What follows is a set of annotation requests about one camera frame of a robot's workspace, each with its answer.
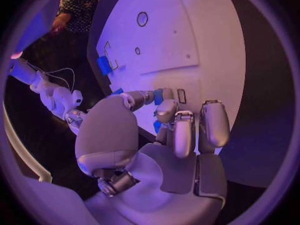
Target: white robot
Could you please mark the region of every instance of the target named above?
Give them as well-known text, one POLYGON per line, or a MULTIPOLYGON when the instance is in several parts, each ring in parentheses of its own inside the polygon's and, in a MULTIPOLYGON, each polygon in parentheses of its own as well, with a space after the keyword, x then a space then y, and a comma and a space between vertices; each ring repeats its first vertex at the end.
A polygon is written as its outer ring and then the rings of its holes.
POLYGON ((77 163, 119 214, 133 224, 212 224, 223 208, 227 180, 215 148, 230 136, 224 105, 206 101, 200 110, 195 150, 195 116, 179 110, 172 90, 130 91, 100 100, 88 113, 77 109, 80 91, 71 92, 14 60, 10 75, 30 85, 41 102, 65 120, 76 135, 77 163), (155 116, 161 122, 154 143, 138 148, 134 111, 161 96, 155 116))

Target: white wire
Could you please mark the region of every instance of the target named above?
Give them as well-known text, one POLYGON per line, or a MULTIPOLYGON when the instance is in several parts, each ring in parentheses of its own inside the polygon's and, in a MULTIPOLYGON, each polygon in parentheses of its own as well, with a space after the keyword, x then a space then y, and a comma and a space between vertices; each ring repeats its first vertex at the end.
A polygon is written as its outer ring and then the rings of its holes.
POLYGON ((33 64, 31 64, 30 62, 26 61, 26 63, 28 65, 30 65, 31 67, 33 67, 34 69, 36 70, 39 70, 40 72, 43 72, 44 74, 47 74, 48 76, 50 77, 53 77, 53 78, 57 78, 57 79, 60 79, 62 81, 64 81, 68 87, 68 89, 71 91, 71 93, 73 92, 74 90, 74 85, 75 85, 75 73, 74 73, 74 70, 72 68, 69 68, 69 67, 65 67, 65 68, 62 68, 62 69, 59 69, 59 70, 55 70, 55 71, 49 71, 49 72, 45 72, 44 70, 42 70, 41 68, 37 67, 37 66, 34 66, 33 64), (72 73, 73 73, 73 84, 72 84, 72 89, 70 89, 70 85, 69 83, 63 79, 62 77, 60 76, 54 76, 54 75, 51 75, 52 73, 57 73, 57 72, 60 72, 60 71, 63 71, 63 70, 71 70, 72 73))

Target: person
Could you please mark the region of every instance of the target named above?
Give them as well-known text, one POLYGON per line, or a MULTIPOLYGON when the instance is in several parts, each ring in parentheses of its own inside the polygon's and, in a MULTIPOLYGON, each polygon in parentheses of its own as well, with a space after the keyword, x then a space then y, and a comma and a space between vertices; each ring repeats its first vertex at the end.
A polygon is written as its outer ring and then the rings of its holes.
POLYGON ((66 29, 71 33, 88 33, 99 0, 60 0, 50 33, 66 29))

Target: small white robot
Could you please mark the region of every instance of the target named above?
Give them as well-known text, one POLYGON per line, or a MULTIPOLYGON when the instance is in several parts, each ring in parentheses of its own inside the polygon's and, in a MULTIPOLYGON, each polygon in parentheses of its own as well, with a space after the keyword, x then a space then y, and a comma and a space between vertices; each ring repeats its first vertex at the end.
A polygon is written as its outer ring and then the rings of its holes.
POLYGON ((100 100, 88 113, 83 96, 48 80, 18 58, 10 75, 30 85, 41 102, 76 135, 77 163, 119 214, 133 224, 212 224, 226 202, 227 179, 214 154, 230 137, 228 116, 218 100, 200 111, 196 148, 195 116, 179 110, 172 90, 160 89, 155 142, 139 149, 134 111, 152 103, 155 91, 130 91, 100 100))

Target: patterned shirt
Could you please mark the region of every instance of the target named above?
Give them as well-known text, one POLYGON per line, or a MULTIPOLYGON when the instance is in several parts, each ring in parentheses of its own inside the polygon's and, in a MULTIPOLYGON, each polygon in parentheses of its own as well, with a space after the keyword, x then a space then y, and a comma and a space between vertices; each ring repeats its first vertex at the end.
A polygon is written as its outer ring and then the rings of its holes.
POLYGON ((59 14, 71 14, 65 29, 72 33, 88 33, 99 0, 60 0, 59 14))

